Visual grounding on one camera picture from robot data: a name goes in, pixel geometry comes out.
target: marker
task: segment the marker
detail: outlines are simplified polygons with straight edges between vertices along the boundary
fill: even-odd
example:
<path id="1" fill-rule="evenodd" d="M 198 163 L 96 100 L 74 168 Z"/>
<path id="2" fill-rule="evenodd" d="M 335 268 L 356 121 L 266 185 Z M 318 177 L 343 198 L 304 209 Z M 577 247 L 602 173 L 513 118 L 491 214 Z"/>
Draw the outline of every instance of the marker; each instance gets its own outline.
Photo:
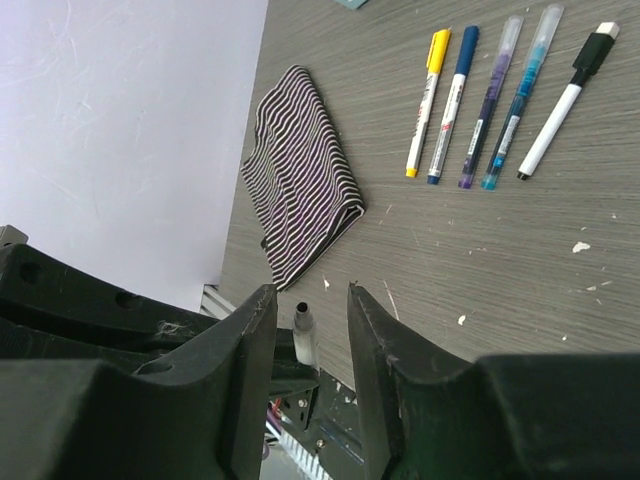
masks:
<path id="1" fill-rule="evenodd" d="M 587 81 L 598 73 L 598 69 L 607 58 L 609 51 L 620 33 L 620 27 L 613 22 L 601 23 L 598 29 L 589 35 L 587 41 L 582 46 L 582 50 L 573 62 L 573 68 L 577 72 L 573 75 L 571 82 L 565 88 L 564 93 L 558 100 L 549 119 L 542 127 L 538 138 L 533 142 L 533 146 L 518 169 L 518 178 L 527 180 L 533 175 L 534 170 L 540 163 L 544 153 L 551 144 L 553 137 L 562 125 L 565 117 L 571 110 L 578 95 L 587 84 Z"/>
<path id="2" fill-rule="evenodd" d="M 491 80 L 489 81 L 489 88 L 484 97 L 484 102 L 482 102 L 476 128 L 473 130 L 473 137 L 471 137 L 467 158 L 462 167 L 462 177 L 458 182 L 460 188 L 471 188 L 471 184 L 473 183 L 473 175 L 476 173 L 478 161 L 482 154 L 482 147 L 487 139 L 489 123 L 498 104 L 498 96 L 500 95 L 502 84 L 504 83 L 507 70 L 509 70 L 509 65 L 511 64 L 511 58 L 513 57 L 513 52 L 518 42 L 522 22 L 522 17 L 514 15 L 509 17 L 502 29 L 502 36 L 498 44 L 498 53 L 493 63 L 493 71 L 491 72 Z"/>
<path id="3" fill-rule="evenodd" d="M 449 147 L 451 133 L 453 132 L 453 124 L 456 121 L 458 107 L 462 99 L 464 82 L 467 79 L 467 75 L 469 75 L 473 53 L 478 43 L 478 35 L 480 35 L 480 29 L 475 25 L 464 29 L 462 45 L 460 45 L 460 53 L 458 54 L 458 63 L 456 63 L 456 70 L 453 75 L 453 80 L 451 81 L 451 90 L 449 90 L 449 99 L 447 100 L 447 106 L 444 109 L 442 123 L 440 124 L 440 134 L 438 135 L 436 150 L 433 152 L 433 159 L 429 166 L 427 183 L 430 185 L 437 185 L 440 181 L 444 159 L 447 155 L 447 148 Z"/>
<path id="4" fill-rule="evenodd" d="M 527 101 L 531 96 L 533 84 L 536 82 L 540 67 L 549 51 L 551 40 L 553 40 L 553 35 L 556 32 L 556 28 L 558 28 L 563 10 L 564 7 L 562 5 L 553 4 L 549 5 L 544 9 L 544 12 L 542 12 L 540 23 L 538 23 L 536 34 L 533 37 L 529 53 L 527 54 L 527 60 L 524 62 L 524 75 L 520 81 L 516 95 L 513 97 L 507 119 L 502 126 L 498 143 L 496 143 L 496 148 L 491 156 L 487 173 L 484 176 L 484 180 L 482 180 L 482 188 L 486 190 L 495 190 L 496 188 L 496 182 L 502 171 L 502 166 L 504 165 L 507 152 L 511 146 L 511 141 L 516 133 L 516 128 L 518 127 L 520 118 L 522 118 L 524 109 L 527 106 Z"/>
<path id="5" fill-rule="evenodd" d="M 447 53 L 447 46 L 451 38 L 451 30 L 440 30 L 433 34 L 431 39 L 431 47 L 427 56 L 427 85 L 424 88 L 420 110 L 418 110 L 418 121 L 416 122 L 416 131 L 411 140 L 411 148 L 409 149 L 409 159 L 407 160 L 407 177 L 415 178 L 418 175 L 418 166 L 420 165 L 420 156 L 422 155 L 422 144 L 424 143 L 424 134 L 427 131 L 427 123 L 431 114 L 433 105 L 433 97 L 436 94 L 438 85 L 438 77 L 442 71 L 442 64 Z"/>

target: teal object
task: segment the teal object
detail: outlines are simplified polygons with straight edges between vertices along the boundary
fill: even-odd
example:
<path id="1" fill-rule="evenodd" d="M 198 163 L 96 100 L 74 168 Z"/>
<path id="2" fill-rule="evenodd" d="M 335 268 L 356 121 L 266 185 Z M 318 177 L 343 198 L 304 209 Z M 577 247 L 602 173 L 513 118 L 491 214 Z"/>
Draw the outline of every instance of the teal object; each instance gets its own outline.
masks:
<path id="1" fill-rule="evenodd" d="M 368 0 L 336 0 L 340 5 L 344 5 L 351 10 L 356 10 L 367 3 Z"/>

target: white marker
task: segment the white marker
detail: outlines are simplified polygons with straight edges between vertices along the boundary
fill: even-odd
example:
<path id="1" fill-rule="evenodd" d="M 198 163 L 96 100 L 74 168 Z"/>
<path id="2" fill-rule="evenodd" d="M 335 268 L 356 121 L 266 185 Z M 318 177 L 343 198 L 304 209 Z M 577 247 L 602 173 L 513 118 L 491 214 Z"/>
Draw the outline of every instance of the white marker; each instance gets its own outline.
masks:
<path id="1" fill-rule="evenodd" d="M 456 121 L 458 107 L 462 99 L 464 82 L 471 69 L 471 61 L 473 60 L 473 53 L 476 50 L 479 35 L 480 29 L 475 25 L 464 29 L 460 53 L 458 54 L 458 63 L 456 63 L 456 70 L 451 82 L 451 90 L 449 91 L 449 99 L 447 100 L 447 106 L 444 109 L 442 123 L 440 124 L 440 135 L 438 135 L 436 150 L 433 152 L 433 159 L 429 166 L 427 183 L 430 185 L 437 185 L 440 181 L 442 167 L 444 167 L 444 158 L 447 155 L 451 133 L 453 132 L 453 124 Z"/>
<path id="2" fill-rule="evenodd" d="M 617 24 L 606 22 L 601 23 L 598 29 L 589 35 L 578 57 L 573 62 L 573 68 L 577 70 L 576 73 L 518 169 L 520 180 L 527 180 L 533 175 L 578 95 L 589 78 L 598 73 L 598 69 L 613 47 L 618 33 L 620 33 L 620 27 Z"/>
<path id="3" fill-rule="evenodd" d="M 424 88 L 422 102 L 420 102 L 416 131 L 413 134 L 411 148 L 409 149 L 407 177 L 415 178 L 415 176 L 418 175 L 424 134 L 427 131 L 427 123 L 429 122 L 429 115 L 431 114 L 431 107 L 433 106 L 433 97 L 436 94 L 438 77 L 442 71 L 442 64 L 444 63 L 444 56 L 447 53 L 450 37 L 451 30 L 447 29 L 434 33 L 431 39 L 431 47 L 429 48 L 429 56 L 427 57 L 427 85 Z"/>

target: wooden table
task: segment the wooden table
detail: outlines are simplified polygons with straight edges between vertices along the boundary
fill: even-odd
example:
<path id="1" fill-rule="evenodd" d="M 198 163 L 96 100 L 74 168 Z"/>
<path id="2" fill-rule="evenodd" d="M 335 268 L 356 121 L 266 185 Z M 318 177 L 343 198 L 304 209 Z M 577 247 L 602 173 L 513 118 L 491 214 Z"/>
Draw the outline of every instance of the wooden table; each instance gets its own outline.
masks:
<path id="1" fill-rule="evenodd" d="M 282 325 L 306 301 L 320 324 L 322 366 L 353 385 L 346 324 L 349 282 L 399 320 L 465 359 L 495 352 L 627 351 L 640 345 L 640 3 L 567 0 L 560 27 L 495 192 L 457 187 L 504 22 L 525 23 L 479 167 L 484 173 L 538 19 L 540 0 L 372 0 L 350 12 L 329 0 L 271 0 L 255 108 L 292 64 L 309 68 L 340 133 L 368 211 L 279 297 Z M 516 172 L 601 21 L 622 32 L 536 175 Z M 480 26 L 444 175 L 426 166 L 462 31 Z M 425 57 L 452 27 L 419 178 L 404 176 Z M 236 189 L 221 291 L 239 304 L 271 279 L 262 229 L 244 182 Z M 573 253 L 578 242 L 588 250 Z"/>

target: black and white striped fabric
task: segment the black and white striped fabric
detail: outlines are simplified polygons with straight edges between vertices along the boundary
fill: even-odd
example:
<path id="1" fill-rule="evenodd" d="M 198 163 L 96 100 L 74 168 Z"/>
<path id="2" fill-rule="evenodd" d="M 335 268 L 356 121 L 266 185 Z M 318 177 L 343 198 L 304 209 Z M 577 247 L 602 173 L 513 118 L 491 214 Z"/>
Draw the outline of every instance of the black and white striped fabric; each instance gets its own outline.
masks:
<path id="1" fill-rule="evenodd" d="M 241 171 L 278 290 L 290 287 L 362 215 L 362 197 L 309 73 L 294 65 L 260 102 Z"/>

